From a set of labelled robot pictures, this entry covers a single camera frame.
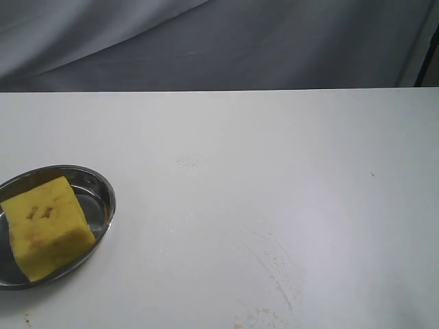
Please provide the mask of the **black stand pole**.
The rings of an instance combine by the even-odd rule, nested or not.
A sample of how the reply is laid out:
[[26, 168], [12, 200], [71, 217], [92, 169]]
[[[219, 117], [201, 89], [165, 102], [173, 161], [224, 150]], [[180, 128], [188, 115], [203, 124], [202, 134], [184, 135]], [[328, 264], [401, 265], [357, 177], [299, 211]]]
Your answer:
[[434, 57], [434, 54], [436, 52], [436, 47], [438, 46], [438, 29], [436, 29], [435, 33], [433, 34], [430, 43], [429, 48], [427, 50], [425, 59], [423, 60], [423, 63], [421, 65], [420, 71], [418, 73], [418, 76], [416, 78], [416, 81], [414, 83], [414, 87], [420, 87], [423, 83], [423, 80], [427, 74], [427, 70], [429, 68], [429, 65], [431, 64], [431, 61]]

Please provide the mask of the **grey backdrop cloth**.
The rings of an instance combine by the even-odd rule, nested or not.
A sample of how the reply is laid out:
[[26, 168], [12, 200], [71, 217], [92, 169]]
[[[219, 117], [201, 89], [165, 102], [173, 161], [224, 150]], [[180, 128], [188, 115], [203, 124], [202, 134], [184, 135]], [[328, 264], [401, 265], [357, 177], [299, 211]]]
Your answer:
[[2, 1], [3, 92], [411, 86], [437, 1]]

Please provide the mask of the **yellow sponge block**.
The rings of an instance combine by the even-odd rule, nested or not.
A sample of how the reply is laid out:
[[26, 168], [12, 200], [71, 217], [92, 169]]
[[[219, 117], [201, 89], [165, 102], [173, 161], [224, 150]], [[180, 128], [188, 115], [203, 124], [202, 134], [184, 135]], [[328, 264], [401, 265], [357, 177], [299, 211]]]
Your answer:
[[95, 244], [95, 236], [68, 180], [61, 176], [1, 202], [10, 245], [30, 282], [72, 263]]

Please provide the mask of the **round steel dish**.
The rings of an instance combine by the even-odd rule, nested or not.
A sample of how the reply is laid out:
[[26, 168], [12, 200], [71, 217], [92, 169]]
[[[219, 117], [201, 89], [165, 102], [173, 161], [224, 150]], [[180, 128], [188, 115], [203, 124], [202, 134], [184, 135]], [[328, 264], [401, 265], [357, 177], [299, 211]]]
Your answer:
[[1, 201], [24, 193], [38, 185], [64, 176], [78, 198], [96, 242], [84, 255], [65, 267], [35, 282], [19, 269], [10, 247], [9, 226], [1, 211], [1, 290], [22, 291], [49, 284], [83, 265], [107, 235], [116, 212], [116, 195], [110, 182], [100, 173], [77, 165], [59, 164], [32, 169], [1, 183]]

